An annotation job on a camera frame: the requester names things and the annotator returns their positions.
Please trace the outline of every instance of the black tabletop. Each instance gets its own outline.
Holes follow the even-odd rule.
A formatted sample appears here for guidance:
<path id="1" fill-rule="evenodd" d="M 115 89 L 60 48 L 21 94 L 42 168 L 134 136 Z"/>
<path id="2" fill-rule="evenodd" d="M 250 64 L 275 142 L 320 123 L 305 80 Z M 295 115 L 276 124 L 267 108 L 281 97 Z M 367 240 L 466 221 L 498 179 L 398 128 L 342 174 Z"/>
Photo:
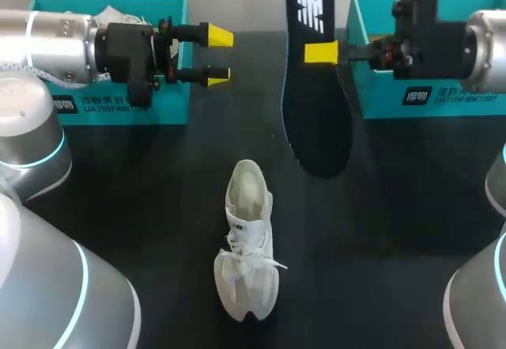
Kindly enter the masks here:
<path id="1" fill-rule="evenodd" d="M 363 121 L 350 74 L 354 144 L 345 173 L 311 178 L 285 140 L 284 33 L 238 33 L 227 85 L 194 85 L 185 127 L 67 127 L 69 180 L 27 207 L 117 267 L 142 304 L 139 349 L 450 348 L 444 289 L 500 232 L 485 175 L 505 117 Z M 225 190 L 252 159 L 274 194 L 274 312 L 236 323 L 213 260 L 226 246 Z"/>

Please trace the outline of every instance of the teal cardboard box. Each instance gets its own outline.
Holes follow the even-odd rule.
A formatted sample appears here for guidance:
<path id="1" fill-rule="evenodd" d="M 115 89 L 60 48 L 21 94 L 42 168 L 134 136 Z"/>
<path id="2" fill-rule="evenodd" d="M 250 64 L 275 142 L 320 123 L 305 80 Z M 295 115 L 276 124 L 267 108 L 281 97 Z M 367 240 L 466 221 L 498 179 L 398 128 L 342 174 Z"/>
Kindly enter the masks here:
<path id="1" fill-rule="evenodd" d="M 97 15 L 107 6 L 132 14 L 157 27 L 160 19 L 172 17 L 174 25 L 189 24 L 187 0 L 33 0 L 30 9 Z M 191 43 L 179 45 L 178 68 L 191 68 Z M 162 84 L 153 92 L 152 108 L 132 108 L 127 86 L 100 82 L 83 89 L 64 89 L 48 84 L 62 125 L 157 125 L 185 124 L 188 120 L 190 83 Z"/>
<path id="2" fill-rule="evenodd" d="M 351 0 L 346 28 L 350 44 L 395 31 L 391 8 L 395 0 Z M 439 18 L 465 21 L 480 9 L 506 9 L 506 0 L 439 0 Z M 473 94 L 455 80 L 394 80 L 389 70 L 370 70 L 354 63 L 353 79 L 366 119 L 429 116 L 489 116 L 506 114 L 506 95 Z"/>

